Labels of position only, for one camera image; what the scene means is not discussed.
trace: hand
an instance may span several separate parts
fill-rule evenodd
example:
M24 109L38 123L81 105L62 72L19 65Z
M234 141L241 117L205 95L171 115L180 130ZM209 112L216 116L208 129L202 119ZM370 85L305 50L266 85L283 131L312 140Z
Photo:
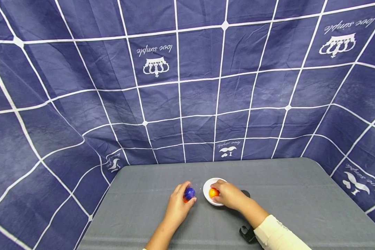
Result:
M230 182L218 180L211 185L212 188L218 189L220 196L213 197L213 201L224 204L225 206L240 211L242 205L248 198L240 189Z
M164 223L171 226L173 229L177 229L180 224L185 220L187 213L193 204L196 202L197 198L194 197L190 199L187 203L183 201L183 193L185 189L190 185L190 182L184 182L179 184L168 201L167 211L164 217Z

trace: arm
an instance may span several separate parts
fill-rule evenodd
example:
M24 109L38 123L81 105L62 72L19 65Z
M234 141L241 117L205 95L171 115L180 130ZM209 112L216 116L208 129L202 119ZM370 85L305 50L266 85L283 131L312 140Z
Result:
M292 231L283 226L274 216L269 215L255 200L246 197L232 183L222 180L211 187L218 189L219 197L213 200L235 209L245 216L261 246L266 250L310 250Z
M175 231L185 220L186 216L188 215L187 213L197 199L194 197L187 203L183 202L183 193L188 185L190 185L190 182L179 184L172 192L168 201L167 211L164 219L157 227L156 231L154 231L153 236L147 243L145 247L147 250L168 249L172 236L174 236Z

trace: white bowl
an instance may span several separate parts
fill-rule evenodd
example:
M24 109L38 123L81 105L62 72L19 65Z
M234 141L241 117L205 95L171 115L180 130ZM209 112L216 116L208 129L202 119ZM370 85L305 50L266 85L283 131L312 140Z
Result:
M210 191L211 189L211 185L216 183L218 180L223 180L225 181L224 179L222 178L211 178L209 179L208 181L206 181L204 183L204 186L203 186L203 194L204 194L204 197L207 199L207 201L211 204L211 205L214 205L214 206L223 206L223 204L220 204L220 203L216 203L214 202L211 198L210 198L210 195L208 194L208 192Z

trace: white sleeve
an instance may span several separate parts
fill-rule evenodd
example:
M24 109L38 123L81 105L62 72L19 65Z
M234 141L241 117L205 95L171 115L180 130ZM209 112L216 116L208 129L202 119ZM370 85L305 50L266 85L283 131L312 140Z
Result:
M254 229L254 234L265 250L311 250L273 215L269 215Z

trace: navy blue backdrop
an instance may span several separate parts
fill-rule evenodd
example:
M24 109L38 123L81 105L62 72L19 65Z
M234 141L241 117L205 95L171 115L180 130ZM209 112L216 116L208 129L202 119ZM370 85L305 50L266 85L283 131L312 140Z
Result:
M75 249L126 165L287 157L375 221L375 0L0 0L0 249Z

